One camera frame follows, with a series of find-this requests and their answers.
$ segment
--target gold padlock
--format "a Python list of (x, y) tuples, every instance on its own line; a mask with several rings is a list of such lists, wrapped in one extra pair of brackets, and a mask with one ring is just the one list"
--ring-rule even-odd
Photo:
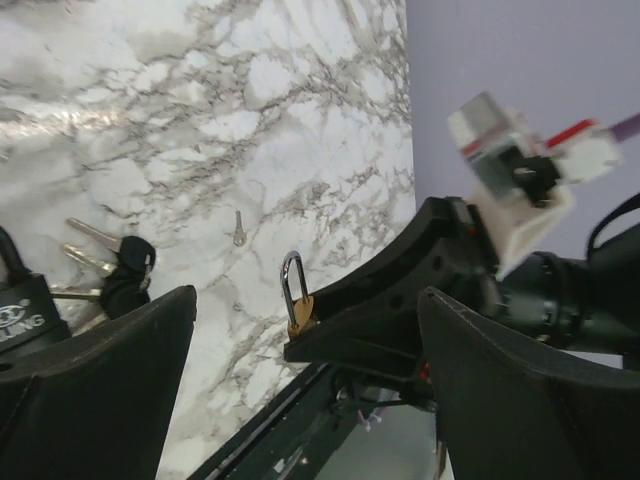
[[(302, 298), (293, 303), (291, 298), (291, 288), (289, 287), (289, 267), (291, 262), (295, 260), (298, 268), (298, 277), (300, 279), (300, 290)], [(309, 295), (307, 290), (307, 282), (304, 278), (304, 269), (302, 266), (302, 257), (298, 252), (291, 251), (287, 254), (282, 263), (282, 271), (280, 274), (280, 282), (282, 284), (282, 292), (284, 293), (284, 301), (287, 304), (289, 313), (289, 338), (294, 338), (315, 325), (313, 320), (313, 304), (314, 299)]]

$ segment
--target black padlock shackle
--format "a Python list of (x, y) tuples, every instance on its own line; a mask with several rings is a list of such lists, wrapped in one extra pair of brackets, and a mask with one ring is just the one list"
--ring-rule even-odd
[(7, 267), (7, 281), (9, 284), (20, 283), (31, 275), (31, 270), (24, 265), (11, 235), (2, 226), (0, 226), (0, 257)]

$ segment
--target white marble surface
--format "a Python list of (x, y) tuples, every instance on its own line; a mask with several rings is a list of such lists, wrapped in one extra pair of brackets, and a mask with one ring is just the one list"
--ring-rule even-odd
[(293, 378), (284, 255), (313, 290), (413, 215), (405, 39), (396, 0), (0, 0), (0, 222), (25, 259), (53, 285), (97, 282), (60, 251), (110, 259), (78, 217), (157, 246), (152, 296), (198, 290), (159, 478), (186, 478)]

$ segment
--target black padlock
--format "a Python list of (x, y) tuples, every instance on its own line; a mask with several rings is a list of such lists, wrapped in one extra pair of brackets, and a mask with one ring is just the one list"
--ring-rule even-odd
[(71, 336), (44, 276), (25, 267), (15, 243), (0, 227), (0, 257), (7, 267), (0, 283), (0, 372), (11, 361)]

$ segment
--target purple wall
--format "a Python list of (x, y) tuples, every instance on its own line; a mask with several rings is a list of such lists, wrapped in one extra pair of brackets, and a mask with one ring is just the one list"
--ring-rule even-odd
[[(640, 111), (639, 0), (407, 0), (407, 10), (419, 203), (469, 193), (446, 119), (482, 90), (547, 137)], [(582, 257), (593, 226), (640, 191), (640, 138), (623, 150), (624, 166), (573, 189), (576, 210), (541, 249)]]

